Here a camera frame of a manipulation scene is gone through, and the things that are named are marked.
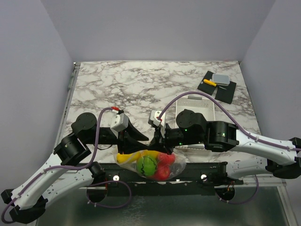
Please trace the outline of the small red toy fruit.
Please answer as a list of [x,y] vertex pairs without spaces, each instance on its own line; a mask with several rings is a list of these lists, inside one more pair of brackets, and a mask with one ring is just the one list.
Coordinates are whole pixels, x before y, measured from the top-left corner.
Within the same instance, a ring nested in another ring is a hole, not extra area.
[[157,165],[172,165],[175,162],[174,154],[159,153],[157,156]]

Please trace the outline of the clear zip top bag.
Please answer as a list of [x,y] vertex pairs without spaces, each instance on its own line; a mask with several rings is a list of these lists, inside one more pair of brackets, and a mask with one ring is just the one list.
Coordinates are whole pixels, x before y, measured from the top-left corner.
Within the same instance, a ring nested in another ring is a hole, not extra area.
[[139,176],[155,181],[167,181],[180,175],[186,160],[181,155],[142,150],[131,154],[114,153],[115,162]]

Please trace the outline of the dark green toy melon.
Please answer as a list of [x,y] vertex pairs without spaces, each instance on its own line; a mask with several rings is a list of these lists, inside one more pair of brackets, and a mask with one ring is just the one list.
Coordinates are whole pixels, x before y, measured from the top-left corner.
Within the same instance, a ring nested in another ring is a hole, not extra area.
[[136,161],[136,169],[144,177],[152,177],[157,170],[157,160],[150,155],[142,156]]

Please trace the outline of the yellow toy mango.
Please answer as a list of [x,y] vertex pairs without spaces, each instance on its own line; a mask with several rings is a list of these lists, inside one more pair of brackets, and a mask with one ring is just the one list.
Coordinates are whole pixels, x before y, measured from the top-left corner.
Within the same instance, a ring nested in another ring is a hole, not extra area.
[[159,152],[158,151],[149,151],[149,150],[142,150],[136,153],[131,154],[120,154],[118,153],[116,156],[117,163],[124,164],[124,163],[132,163],[137,161],[140,157],[145,155],[150,155],[154,158],[157,158]]

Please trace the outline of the red toy apple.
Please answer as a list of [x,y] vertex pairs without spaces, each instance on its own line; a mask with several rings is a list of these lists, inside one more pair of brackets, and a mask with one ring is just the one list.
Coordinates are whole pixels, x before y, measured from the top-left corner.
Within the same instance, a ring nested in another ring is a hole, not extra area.
[[157,171],[153,175],[153,179],[156,181],[165,181],[170,176],[170,168],[168,165],[159,165]]

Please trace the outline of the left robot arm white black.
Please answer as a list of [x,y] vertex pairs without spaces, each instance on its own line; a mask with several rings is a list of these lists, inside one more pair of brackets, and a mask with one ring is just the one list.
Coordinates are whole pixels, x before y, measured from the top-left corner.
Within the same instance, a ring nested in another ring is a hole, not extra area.
[[101,116],[82,113],[71,125],[71,134],[54,148],[46,162],[21,186],[1,193],[6,207],[1,215],[5,224],[28,224],[41,217],[51,202],[67,192],[98,186],[106,181],[101,165],[95,161],[98,145],[117,145],[122,153],[134,153],[146,148],[148,138],[139,132],[122,110],[115,112],[113,124],[101,127]]

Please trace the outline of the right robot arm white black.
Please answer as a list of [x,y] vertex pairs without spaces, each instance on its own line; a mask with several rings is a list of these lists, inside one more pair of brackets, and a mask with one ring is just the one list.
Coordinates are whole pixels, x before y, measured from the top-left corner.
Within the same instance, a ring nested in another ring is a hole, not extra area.
[[259,136],[224,121],[207,121],[203,114],[184,109],[176,117],[172,129],[160,118],[161,111],[151,111],[148,123],[154,137],[147,149],[172,154],[176,146],[203,144],[212,152],[242,152],[255,157],[226,163],[216,172],[216,179],[227,184],[232,179],[249,175],[272,174],[277,178],[295,179],[301,175],[301,159],[297,156],[300,140],[274,140]]

